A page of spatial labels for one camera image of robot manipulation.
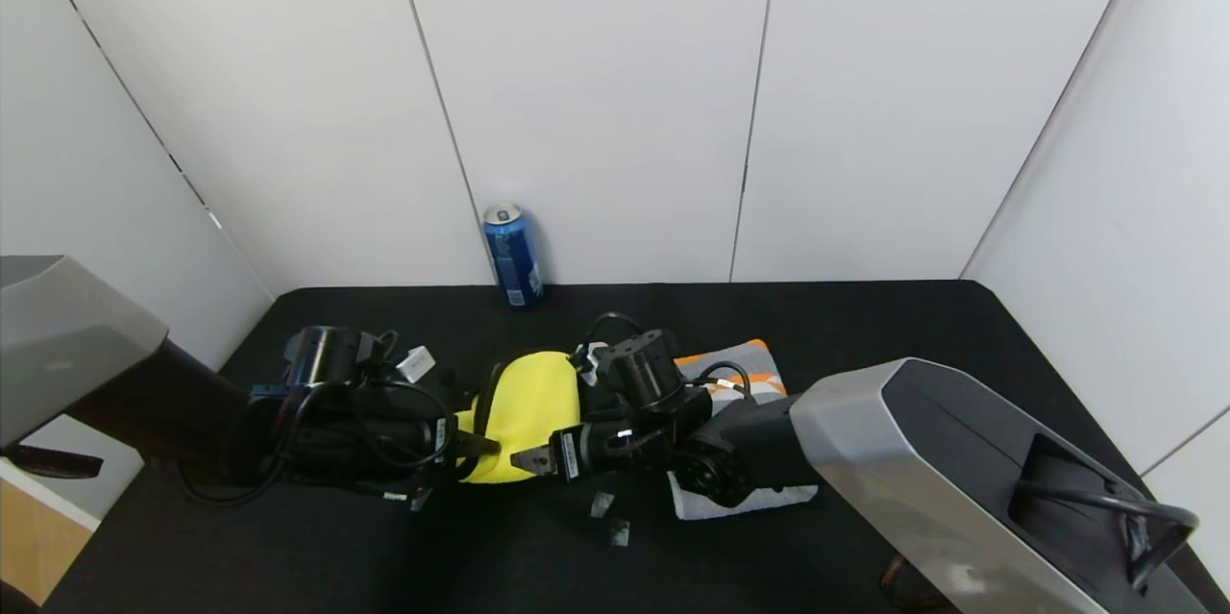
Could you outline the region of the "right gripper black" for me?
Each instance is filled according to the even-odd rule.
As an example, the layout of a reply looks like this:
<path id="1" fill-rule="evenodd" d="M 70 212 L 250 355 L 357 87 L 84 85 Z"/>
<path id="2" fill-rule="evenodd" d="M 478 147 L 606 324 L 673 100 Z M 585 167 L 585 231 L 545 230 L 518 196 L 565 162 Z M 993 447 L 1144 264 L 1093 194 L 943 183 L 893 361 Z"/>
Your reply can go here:
<path id="1" fill-rule="evenodd" d="M 557 475 L 572 484 L 624 469 L 632 437 L 633 429 L 624 421 L 581 423 L 554 431 L 550 444 L 513 453 L 509 461 L 535 477 Z"/>

